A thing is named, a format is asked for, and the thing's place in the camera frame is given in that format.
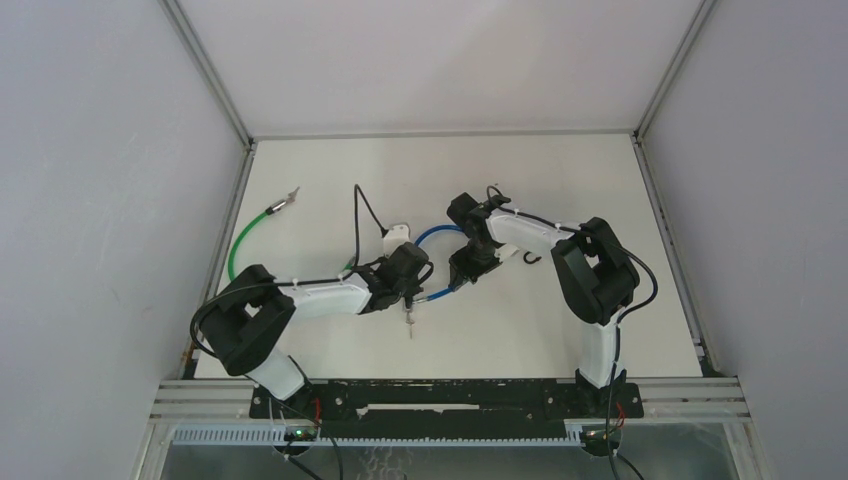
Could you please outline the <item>silver keys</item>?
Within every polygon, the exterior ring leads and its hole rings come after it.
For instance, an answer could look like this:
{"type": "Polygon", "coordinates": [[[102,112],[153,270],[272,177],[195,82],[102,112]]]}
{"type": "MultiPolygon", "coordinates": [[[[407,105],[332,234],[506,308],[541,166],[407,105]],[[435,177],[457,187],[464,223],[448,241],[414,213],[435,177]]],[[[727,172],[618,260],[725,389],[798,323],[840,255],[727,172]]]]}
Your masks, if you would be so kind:
{"type": "Polygon", "coordinates": [[[412,340],[414,338],[414,327],[415,327],[415,319],[413,316],[414,312],[414,301],[406,301],[404,303],[404,312],[405,312],[405,323],[408,329],[409,339],[412,340]]]}

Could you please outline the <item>blue cable lock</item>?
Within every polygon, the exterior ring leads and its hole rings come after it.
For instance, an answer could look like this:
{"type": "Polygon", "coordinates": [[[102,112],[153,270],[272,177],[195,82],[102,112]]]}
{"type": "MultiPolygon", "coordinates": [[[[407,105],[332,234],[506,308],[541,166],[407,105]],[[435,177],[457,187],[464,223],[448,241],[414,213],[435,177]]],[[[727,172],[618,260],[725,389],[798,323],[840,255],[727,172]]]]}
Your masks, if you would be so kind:
{"type": "MultiPolygon", "coordinates": [[[[421,244],[427,238],[429,238],[430,236],[435,235],[437,233],[440,233],[440,232],[462,233],[462,229],[460,227],[456,226],[456,225],[449,225],[449,224],[443,224],[443,225],[437,225],[437,226],[431,227],[431,228],[425,230],[423,233],[421,233],[418,236],[418,238],[415,240],[415,245],[421,246],[421,244]]],[[[453,287],[448,286],[448,287],[445,287],[442,290],[439,290],[435,293],[427,294],[427,295],[424,295],[420,298],[415,298],[412,301],[412,303],[413,304],[427,303],[427,302],[430,302],[430,301],[434,301],[434,300],[443,298],[443,297],[445,297],[445,296],[447,296],[447,295],[449,295],[453,292],[455,292],[455,289],[453,287]]]]}

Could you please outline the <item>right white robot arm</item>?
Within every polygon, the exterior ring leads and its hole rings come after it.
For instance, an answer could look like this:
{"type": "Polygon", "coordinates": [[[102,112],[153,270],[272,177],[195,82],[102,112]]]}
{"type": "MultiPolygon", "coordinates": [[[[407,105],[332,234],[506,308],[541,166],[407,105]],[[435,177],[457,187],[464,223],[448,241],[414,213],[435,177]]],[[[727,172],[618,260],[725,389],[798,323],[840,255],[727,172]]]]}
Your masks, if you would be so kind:
{"type": "Polygon", "coordinates": [[[564,226],[520,211],[499,192],[484,201],[463,193],[451,201],[447,216],[467,237],[467,244],[449,258],[452,290],[499,267],[498,251],[506,246],[550,256],[566,305],[584,323],[579,406],[589,415],[605,415],[617,403],[614,384],[624,375],[617,366],[618,324],[640,284],[636,259],[608,222],[594,217],[577,227],[564,226]]]}

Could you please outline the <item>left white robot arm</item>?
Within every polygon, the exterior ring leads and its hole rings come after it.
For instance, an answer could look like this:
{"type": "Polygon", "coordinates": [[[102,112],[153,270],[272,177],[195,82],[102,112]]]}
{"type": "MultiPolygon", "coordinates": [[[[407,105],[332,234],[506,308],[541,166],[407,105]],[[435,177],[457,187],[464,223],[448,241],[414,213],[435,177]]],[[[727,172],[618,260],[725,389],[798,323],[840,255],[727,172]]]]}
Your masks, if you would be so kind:
{"type": "Polygon", "coordinates": [[[337,279],[285,283],[264,266],[251,265],[198,308],[190,336],[228,375],[252,380],[268,391],[277,408],[298,417],[310,409],[313,392],[296,361],[278,346],[289,323],[409,304],[432,272],[427,253],[410,242],[337,279]]]}

